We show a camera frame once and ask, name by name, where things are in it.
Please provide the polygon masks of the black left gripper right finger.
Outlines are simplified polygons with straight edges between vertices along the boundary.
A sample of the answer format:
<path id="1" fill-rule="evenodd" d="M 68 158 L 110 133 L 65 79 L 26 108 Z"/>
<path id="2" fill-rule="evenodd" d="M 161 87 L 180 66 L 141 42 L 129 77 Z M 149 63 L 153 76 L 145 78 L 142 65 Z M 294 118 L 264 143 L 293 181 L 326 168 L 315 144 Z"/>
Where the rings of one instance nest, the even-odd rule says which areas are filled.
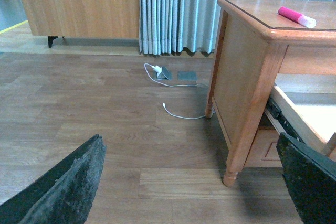
<path id="1" fill-rule="evenodd" d="M 282 132 L 283 178 L 303 223 L 335 223 L 335 162 Z"/>

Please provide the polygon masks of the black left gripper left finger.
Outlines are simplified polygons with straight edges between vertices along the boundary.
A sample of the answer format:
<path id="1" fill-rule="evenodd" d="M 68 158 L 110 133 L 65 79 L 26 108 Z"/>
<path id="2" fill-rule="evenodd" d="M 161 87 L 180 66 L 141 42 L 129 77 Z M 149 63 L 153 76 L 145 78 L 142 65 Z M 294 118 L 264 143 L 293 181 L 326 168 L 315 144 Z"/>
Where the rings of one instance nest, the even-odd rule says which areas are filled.
<path id="1" fill-rule="evenodd" d="M 1 204 L 1 223 L 85 223 L 106 154 L 94 135 L 27 188 Z"/>

